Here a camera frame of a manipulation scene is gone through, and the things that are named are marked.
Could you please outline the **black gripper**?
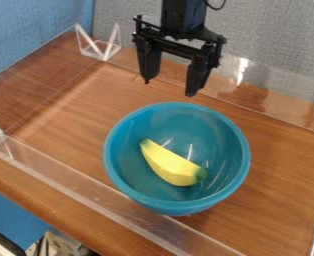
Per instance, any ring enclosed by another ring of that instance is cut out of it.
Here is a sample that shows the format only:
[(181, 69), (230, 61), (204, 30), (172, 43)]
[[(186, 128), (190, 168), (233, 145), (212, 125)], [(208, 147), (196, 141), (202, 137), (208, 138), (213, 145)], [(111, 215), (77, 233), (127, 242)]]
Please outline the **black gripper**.
[(220, 64), (226, 43), (225, 37), (205, 27), (206, 11), (221, 10), (224, 3), (214, 7), (208, 0), (161, 0), (158, 16), (134, 15), (133, 43), (145, 83), (158, 75), (161, 54), (166, 52), (192, 60), (185, 95), (194, 96), (204, 87), (212, 67)]

